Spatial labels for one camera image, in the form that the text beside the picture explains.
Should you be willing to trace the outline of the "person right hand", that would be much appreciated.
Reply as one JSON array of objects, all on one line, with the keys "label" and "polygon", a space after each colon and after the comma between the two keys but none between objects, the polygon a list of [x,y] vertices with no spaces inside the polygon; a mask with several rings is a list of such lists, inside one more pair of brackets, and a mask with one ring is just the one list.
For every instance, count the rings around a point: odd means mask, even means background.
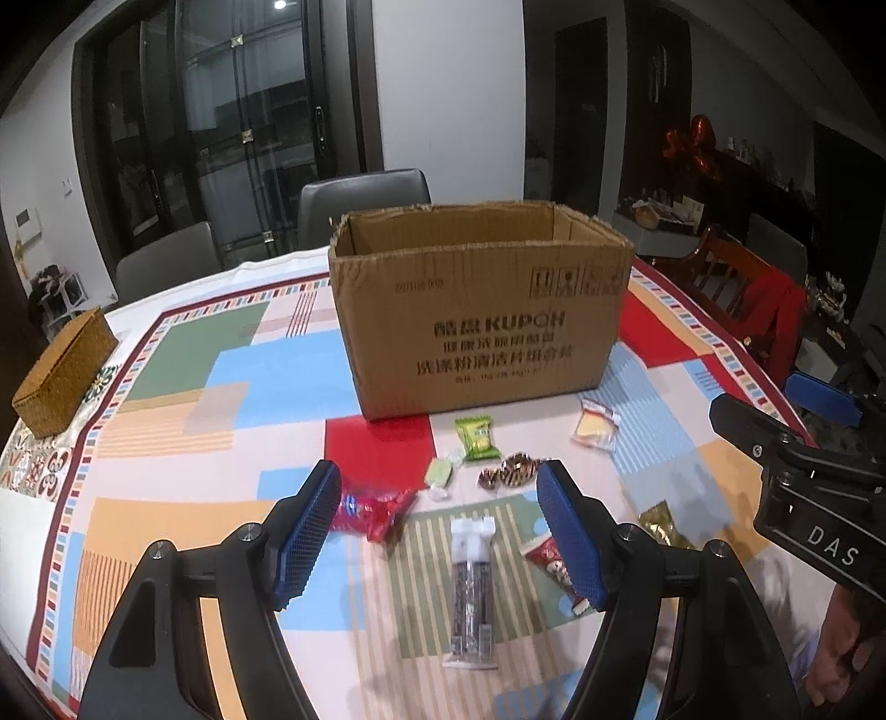
[{"label": "person right hand", "polygon": [[868,664],[875,642],[873,639],[861,640],[861,631],[856,595],[837,585],[827,604],[816,651],[803,678],[805,692],[813,707],[820,708],[827,703],[835,705],[841,701],[852,687],[852,681]]}]

